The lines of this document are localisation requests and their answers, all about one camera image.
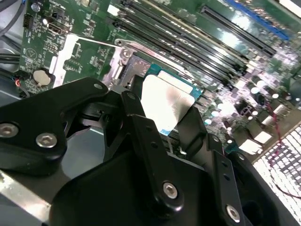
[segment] ram slot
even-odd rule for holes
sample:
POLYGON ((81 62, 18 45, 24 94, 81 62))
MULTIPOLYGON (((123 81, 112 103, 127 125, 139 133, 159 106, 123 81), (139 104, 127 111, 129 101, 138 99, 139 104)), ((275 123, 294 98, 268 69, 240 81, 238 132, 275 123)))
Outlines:
POLYGON ((146 33, 142 29, 138 29, 138 28, 132 26, 130 23, 127 23, 121 19, 115 19, 115 21, 113 22, 113 25, 122 30, 125 30, 129 33, 132 33, 136 37, 138 37, 142 40, 145 40, 149 44, 157 47, 160 51, 164 51, 164 52, 168 53, 170 56, 177 58, 179 61, 183 62, 184 66, 186 66, 186 67, 189 66, 191 68, 194 68, 195 70, 200 71, 202 74, 218 80, 222 84, 228 84, 229 77, 219 76, 207 68, 204 69, 203 67, 201 67, 201 65, 198 62, 191 60, 187 56, 185 56, 185 55, 179 53, 178 51, 176 51, 175 49, 171 48, 169 45, 166 44, 167 42, 163 43, 162 40, 157 40, 155 38, 156 34, 154 34, 154 33, 151 34, 150 32, 146 33))
POLYGON ((245 64, 248 63, 249 59, 236 51, 235 49, 231 48, 230 46, 227 46, 222 41, 218 40, 217 38, 213 37, 212 35, 206 33, 199 27, 196 27, 195 24, 191 23, 187 19, 179 16, 175 12, 173 12, 168 7, 164 6, 163 4, 159 4, 158 2, 154 0, 140 0, 142 4, 147 5, 149 7, 152 7, 154 10, 157 10, 159 13, 165 15, 166 18, 169 19, 169 21, 173 21, 178 23, 180 26, 184 27, 185 29, 189 30, 190 32, 194 33, 199 39, 203 39, 220 49, 224 50, 229 54, 230 56, 235 57, 236 59, 239 59, 240 61, 244 62, 245 64))
POLYGON ((184 43, 177 40, 175 37, 172 37, 170 34, 158 29, 154 25, 146 22, 145 20, 136 17, 133 14, 126 14, 125 19, 131 21, 132 23, 139 25, 145 29, 148 29, 148 31, 152 31, 156 33, 160 37, 164 37, 165 40, 170 42, 172 45, 178 47, 183 52, 188 52, 190 55, 192 55, 195 59, 198 60, 198 62, 204 66, 208 66, 209 68, 212 67, 215 71, 219 72, 220 74, 223 74, 225 76, 226 74, 230 73, 229 69, 223 67, 222 65, 217 65, 215 61, 210 60, 210 58, 202 55, 201 53, 197 52, 193 48, 189 48, 184 43))
POLYGON ((182 38, 185 41, 192 43, 194 46, 196 46, 200 50, 206 52, 207 54, 218 58, 224 64, 227 64, 227 65, 231 66, 232 68, 239 68, 240 66, 244 65, 243 62, 240 62, 240 64, 239 64, 239 63, 235 62, 234 60, 227 58, 226 56, 222 55, 220 52, 218 52, 214 48, 211 48, 210 46, 201 42, 200 40, 193 38, 191 35, 187 34, 182 29, 180 29, 177 26, 170 23, 170 21, 154 14, 150 10, 144 8, 143 6, 141 6, 139 4, 135 4, 132 1, 127 1, 127 3, 128 4, 126 4, 126 6, 128 6, 133 11, 140 12, 140 13, 146 15, 147 17, 153 19, 154 21, 156 21, 158 23, 158 25, 163 25, 166 28, 168 28, 169 30, 171 30, 172 32, 176 33, 177 35, 182 36, 182 38))
POLYGON ((276 54, 276 50, 274 50, 272 47, 268 46, 263 41, 254 37, 245 30, 241 29, 239 26, 232 23, 230 20, 223 17, 221 14, 209 8, 208 6, 203 6, 201 14, 207 20, 214 22, 216 25, 234 34, 238 39, 242 40, 249 47, 254 48, 263 55, 272 58, 276 54))

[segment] cable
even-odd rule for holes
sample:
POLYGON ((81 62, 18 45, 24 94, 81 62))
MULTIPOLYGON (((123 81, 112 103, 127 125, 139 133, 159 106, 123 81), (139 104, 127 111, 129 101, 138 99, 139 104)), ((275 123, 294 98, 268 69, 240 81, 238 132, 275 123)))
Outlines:
POLYGON ((19 54, 6 54, 6 53, 0 53, 0 59, 20 59, 19 54))
POLYGON ((0 58, 0 64, 18 65, 19 60, 18 59, 2 59, 2 58, 0 58))
POLYGON ((21 52, 21 45, 19 45, 15 41, 11 40, 9 37, 3 35, 3 36, 0 36, 0 40, 5 42, 8 46, 13 48, 14 50, 21 52))
POLYGON ((0 37, 5 35, 11 29, 11 27, 15 24, 15 22, 18 20, 18 18, 22 14, 24 8, 25 8, 25 0, 22 0, 22 3, 20 4, 20 7, 19 7, 18 11, 16 12, 15 16, 8 23, 8 25, 5 28, 3 28, 3 30, 0 31, 0 37))
POLYGON ((15 80, 15 85, 16 85, 21 91, 23 91, 23 93, 26 95, 25 98, 29 98, 29 97, 30 97, 29 92, 26 90, 25 87, 23 87, 23 86, 21 85, 20 79, 16 79, 16 80, 15 80))
MULTIPOLYGON (((273 110, 272 110, 272 108, 271 108, 271 106, 270 106, 269 103, 267 104, 267 107, 268 107, 268 110, 269 110, 270 112, 273 112, 273 110)), ((280 145, 282 144, 282 139, 281 139, 281 134, 280 134, 279 125, 278 125, 278 122, 277 122, 277 115, 276 115, 274 112, 273 112, 273 120, 274 120, 274 123, 275 123, 277 135, 278 135, 278 145, 280 146, 280 145)), ((275 154, 274 154, 274 155, 272 156, 272 158, 269 160, 269 166, 271 167, 271 168, 269 169, 269 174, 270 174, 270 176, 271 176, 271 179, 272 179, 274 185, 275 185, 276 188, 277 188, 279 191, 281 191, 283 194, 286 194, 286 195, 289 196, 289 197, 292 197, 292 198, 296 198, 296 199, 300 199, 300 200, 301 200, 301 197, 300 197, 300 196, 296 196, 296 195, 293 195, 293 194, 290 194, 290 193, 288 193, 288 192, 283 191, 283 190, 280 188, 280 186, 275 182, 275 179, 274 179, 274 177, 273 177, 271 171, 272 171, 272 169, 274 168, 274 164, 275 164, 274 159, 275 159, 278 155, 280 155, 280 152, 279 152, 279 150, 276 150, 275 154)))

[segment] capacitor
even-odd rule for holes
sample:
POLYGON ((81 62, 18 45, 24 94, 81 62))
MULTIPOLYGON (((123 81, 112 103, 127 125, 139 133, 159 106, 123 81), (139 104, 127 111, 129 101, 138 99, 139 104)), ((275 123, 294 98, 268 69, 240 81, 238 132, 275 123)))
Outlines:
POLYGON ((34 2, 31 6, 30 6, 30 8, 33 10, 33 12, 35 12, 35 13, 39 13, 40 11, 41 11, 41 6, 38 4, 38 3, 36 3, 36 2, 34 2))
POLYGON ((252 82, 254 82, 255 85, 260 89, 266 85, 265 82, 261 80, 261 78, 259 78, 257 75, 252 77, 252 82))
POLYGON ((50 76, 44 70, 36 70, 32 75, 39 86, 47 86, 51 83, 50 76))
POLYGON ((252 115, 250 112, 247 112, 247 113, 245 114, 245 116, 246 116, 246 118, 247 118, 248 120, 252 120, 252 119, 253 119, 253 115, 252 115))
POLYGON ((216 106, 217 106, 218 109, 220 109, 220 110, 223 109, 224 104, 223 104, 222 100, 216 99, 216 100, 215 100, 215 103, 216 103, 216 106))
POLYGON ((232 144, 233 143, 233 138, 230 137, 230 135, 228 133, 225 134, 225 138, 228 144, 232 144))
POLYGON ((227 120, 223 121, 223 124, 224 124, 227 131, 232 130, 231 124, 227 120))
POLYGON ((46 17, 46 18, 42 19, 42 23, 44 25, 47 25, 47 24, 52 23, 52 22, 54 22, 54 18, 52 18, 52 17, 46 17))
POLYGON ((266 86, 264 89, 272 96, 273 99, 277 99, 279 97, 279 94, 272 88, 266 86))
POLYGON ((291 80, 290 94, 292 100, 299 102, 301 100, 301 79, 291 80))
POLYGON ((209 118, 209 116, 203 116, 203 122, 205 125, 211 125, 212 120, 209 118))
POLYGON ((208 111, 212 117, 218 117, 220 115, 220 112, 214 106, 211 106, 208 111))
POLYGON ((254 116, 258 115, 258 111, 253 106, 251 106, 251 114, 254 116))
POLYGON ((290 93, 286 92, 286 91, 281 91, 281 97, 284 99, 284 100, 291 100, 292 99, 292 96, 290 93))
POLYGON ((257 86, 255 86, 253 83, 251 83, 251 82, 248 83, 247 87, 248 87, 248 89, 250 90, 250 92, 252 94, 256 94, 256 93, 258 93, 260 91, 260 89, 257 86))
POLYGON ((266 105, 266 99, 261 93, 257 93, 253 96, 253 99, 261 106, 266 105))

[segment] screw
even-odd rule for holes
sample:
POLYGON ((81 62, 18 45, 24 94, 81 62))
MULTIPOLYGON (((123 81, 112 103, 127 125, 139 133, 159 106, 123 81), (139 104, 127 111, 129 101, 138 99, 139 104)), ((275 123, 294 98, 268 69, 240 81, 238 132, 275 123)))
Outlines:
POLYGON ((232 220, 234 220, 236 223, 240 222, 239 213, 233 206, 227 205, 226 210, 227 210, 227 214, 229 215, 229 217, 231 217, 232 220))
POLYGON ((41 7, 38 5, 38 3, 33 3, 31 5, 31 8, 32 8, 33 12, 35 12, 35 13, 39 13, 41 11, 41 7))
POLYGON ((177 189, 171 183, 168 183, 168 182, 164 183, 163 191, 170 199, 175 199, 178 196, 177 189))
POLYGON ((241 154, 238 154, 238 157, 239 157, 241 160, 245 160, 245 158, 244 158, 241 154))
POLYGON ((94 87, 97 88, 97 89, 103 89, 103 87, 101 85, 97 84, 97 83, 94 84, 94 87))
POLYGON ((17 126, 10 123, 0 124, 0 137, 11 138, 17 135, 19 129, 17 126))
POLYGON ((217 136, 213 135, 212 137, 213 137, 213 140, 214 140, 214 141, 216 141, 216 142, 219 142, 219 141, 220 141, 220 140, 218 139, 217 136))
POLYGON ((57 139, 52 133, 42 133, 37 136, 36 142, 40 147, 52 148, 57 144, 57 139))
POLYGON ((133 99, 133 100, 136 99, 135 96, 134 96, 134 94, 132 94, 132 93, 127 93, 127 95, 128 95, 131 99, 133 99))
POLYGON ((130 53, 130 51, 129 50, 127 50, 127 49, 125 49, 124 51, 123 51, 123 56, 125 57, 125 58, 129 58, 130 56, 131 56, 131 53, 130 53))

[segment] black cable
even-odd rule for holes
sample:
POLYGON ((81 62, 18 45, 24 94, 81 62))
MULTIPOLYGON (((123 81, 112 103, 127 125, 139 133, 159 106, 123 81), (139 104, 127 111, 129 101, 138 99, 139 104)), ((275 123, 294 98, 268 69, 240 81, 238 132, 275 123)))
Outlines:
POLYGON ((3 68, 0 68, 0 76, 11 80, 14 77, 14 74, 3 68))
POLYGON ((20 59, 19 54, 7 54, 7 53, 0 53, 0 59, 20 59))
POLYGON ((6 8, 10 7, 12 4, 18 0, 3 0, 0 1, 0 12, 4 11, 6 8))
POLYGON ((21 45, 19 45, 15 41, 11 40, 7 36, 5 36, 5 35, 0 36, 0 40, 3 41, 3 42, 5 42, 8 46, 10 46, 11 48, 13 48, 14 50, 16 50, 18 52, 21 52, 21 45))
POLYGON ((0 58, 0 64, 6 65, 18 65, 20 62, 18 59, 2 59, 0 58))
POLYGON ((22 14, 24 8, 25 8, 25 1, 22 0, 20 7, 19 7, 17 13, 15 14, 15 16, 13 17, 13 19, 8 23, 8 25, 5 28, 3 28, 3 30, 0 31, 0 37, 5 35, 11 29, 11 27, 15 24, 15 22, 18 20, 18 18, 22 14))

